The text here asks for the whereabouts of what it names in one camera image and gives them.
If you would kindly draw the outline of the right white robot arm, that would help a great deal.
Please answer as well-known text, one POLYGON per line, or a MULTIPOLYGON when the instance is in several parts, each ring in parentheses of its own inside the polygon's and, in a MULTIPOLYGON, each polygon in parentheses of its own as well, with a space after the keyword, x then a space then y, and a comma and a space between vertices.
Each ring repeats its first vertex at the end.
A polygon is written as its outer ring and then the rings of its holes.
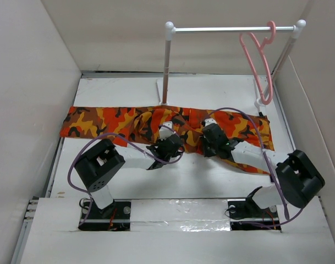
POLYGON ((266 208, 283 203, 302 209, 324 187, 324 178, 304 152, 276 152, 239 138, 229 139, 212 118, 204 125, 201 142, 205 157, 251 166, 274 177, 273 185, 261 186, 247 196, 245 209, 249 215, 257 217, 266 208))

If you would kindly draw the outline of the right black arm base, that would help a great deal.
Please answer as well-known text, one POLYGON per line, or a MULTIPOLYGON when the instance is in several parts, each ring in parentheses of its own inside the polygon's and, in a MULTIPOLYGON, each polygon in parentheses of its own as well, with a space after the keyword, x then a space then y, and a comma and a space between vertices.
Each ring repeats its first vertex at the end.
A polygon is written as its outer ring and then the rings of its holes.
POLYGON ((228 208, 224 215, 230 219, 231 231, 250 231, 250 230, 277 230, 281 231, 279 225, 277 208, 271 212, 270 208, 261 209, 252 200, 256 188, 247 197, 228 199, 228 208))

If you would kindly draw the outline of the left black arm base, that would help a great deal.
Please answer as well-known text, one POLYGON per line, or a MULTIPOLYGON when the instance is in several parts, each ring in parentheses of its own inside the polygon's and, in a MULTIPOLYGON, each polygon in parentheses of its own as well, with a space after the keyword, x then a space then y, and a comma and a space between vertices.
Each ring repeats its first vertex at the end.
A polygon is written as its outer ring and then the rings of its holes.
POLYGON ((79 201, 81 215, 79 230, 87 232, 125 232, 130 231, 130 200, 115 200, 108 210, 100 210, 93 202, 91 210, 88 211, 90 200, 82 198, 79 201))

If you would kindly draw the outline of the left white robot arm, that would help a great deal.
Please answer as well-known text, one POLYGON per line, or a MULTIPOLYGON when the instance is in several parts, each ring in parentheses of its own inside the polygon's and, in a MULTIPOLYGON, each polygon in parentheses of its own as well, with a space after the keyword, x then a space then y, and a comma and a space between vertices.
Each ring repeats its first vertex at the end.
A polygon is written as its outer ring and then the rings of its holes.
POLYGON ((102 139, 90 149, 75 158, 73 169, 76 170, 85 185, 86 192, 95 205, 95 212, 102 218, 112 215, 115 200, 108 183, 123 168, 151 171, 164 165, 173 164, 184 152, 183 141, 177 134, 159 139, 155 144, 144 149, 115 145, 110 139, 102 139))

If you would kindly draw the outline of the orange camouflage trousers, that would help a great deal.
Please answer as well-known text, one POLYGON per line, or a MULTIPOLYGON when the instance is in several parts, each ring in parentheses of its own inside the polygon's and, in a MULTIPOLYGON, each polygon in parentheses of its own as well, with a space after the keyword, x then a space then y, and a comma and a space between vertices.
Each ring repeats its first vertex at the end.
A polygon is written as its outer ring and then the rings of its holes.
POLYGON ((152 145, 158 139, 159 126, 173 122, 188 153, 203 154, 202 121, 213 118, 228 138, 240 138, 252 145, 274 150, 270 122, 264 116, 251 116, 231 111, 217 111, 176 106, 149 107, 74 107, 71 106, 60 130, 62 138, 93 139, 104 133, 119 134, 113 142, 126 147, 131 142, 152 145))

